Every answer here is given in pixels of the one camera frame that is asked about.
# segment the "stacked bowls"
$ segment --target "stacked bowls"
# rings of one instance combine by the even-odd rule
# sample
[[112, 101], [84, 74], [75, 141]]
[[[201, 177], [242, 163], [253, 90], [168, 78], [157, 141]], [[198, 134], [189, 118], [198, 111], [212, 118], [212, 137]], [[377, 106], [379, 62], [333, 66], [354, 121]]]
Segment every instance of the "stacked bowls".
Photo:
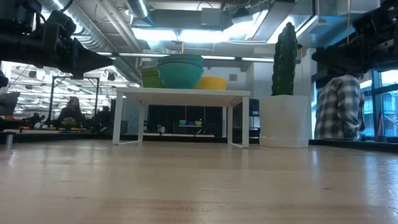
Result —
[[142, 85], [146, 88], [164, 88], [156, 67], [141, 71]]
[[157, 70], [166, 88], [192, 89], [203, 75], [203, 58], [190, 54], [169, 55], [158, 59]]

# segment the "desk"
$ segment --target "desk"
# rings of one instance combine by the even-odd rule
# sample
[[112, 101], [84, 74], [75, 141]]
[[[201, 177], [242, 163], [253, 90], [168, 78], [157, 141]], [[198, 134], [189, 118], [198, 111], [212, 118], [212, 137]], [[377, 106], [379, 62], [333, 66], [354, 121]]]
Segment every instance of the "desk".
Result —
[[[228, 108], [228, 144], [249, 147], [249, 91], [231, 90], [178, 90], [165, 88], [117, 88], [114, 114], [113, 144], [142, 142], [146, 105], [167, 106], [221, 106]], [[120, 143], [123, 96], [140, 101], [138, 141]], [[243, 102], [242, 145], [232, 143], [233, 106]]]

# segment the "cactus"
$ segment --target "cactus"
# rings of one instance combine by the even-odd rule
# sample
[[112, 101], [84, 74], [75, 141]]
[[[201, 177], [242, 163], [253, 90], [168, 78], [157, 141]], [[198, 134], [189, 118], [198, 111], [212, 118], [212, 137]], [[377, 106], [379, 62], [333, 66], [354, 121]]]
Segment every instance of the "cactus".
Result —
[[296, 57], [296, 32], [294, 26], [288, 22], [279, 34], [275, 46], [272, 96], [293, 95]]

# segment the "man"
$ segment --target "man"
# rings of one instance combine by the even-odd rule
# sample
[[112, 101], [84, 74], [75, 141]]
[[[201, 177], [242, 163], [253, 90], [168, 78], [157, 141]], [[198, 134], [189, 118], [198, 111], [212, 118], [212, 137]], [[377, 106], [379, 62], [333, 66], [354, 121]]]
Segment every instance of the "man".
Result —
[[101, 128], [106, 128], [111, 124], [111, 112], [108, 106], [103, 106], [102, 111], [97, 113], [96, 121], [101, 124]]
[[330, 80], [318, 94], [315, 139], [355, 140], [365, 130], [364, 94], [358, 79], [343, 75]]

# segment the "teal bowl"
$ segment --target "teal bowl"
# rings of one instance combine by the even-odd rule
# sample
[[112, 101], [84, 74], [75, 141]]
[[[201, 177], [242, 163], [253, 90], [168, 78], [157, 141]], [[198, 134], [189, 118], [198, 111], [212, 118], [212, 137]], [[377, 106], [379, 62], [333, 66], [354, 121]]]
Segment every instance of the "teal bowl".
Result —
[[175, 62], [181, 62], [181, 63], [190, 63], [192, 65], [199, 66], [203, 68], [203, 62], [198, 62], [196, 60], [189, 60], [189, 59], [170, 59], [170, 60], [163, 60], [161, 62], [157, 62], [158, 65], [163, 65], [164, 63], [175, 63]]
[[193, 54], [175, 54], [175, 55], [169, 55], [166, 57], [161, 57], [157, 61], [163, 62], [164, 60], [175, 60], [175, 59], [181, 59], [181, 60], [195, 60], [197, 62], [203, 62], [203, 57], [200, 55], [193, 55]]
[[157, 66], [159, 78], [167, 88], [192, 89], [200, 81], [204, 70], [191, 63], [164, 63]]

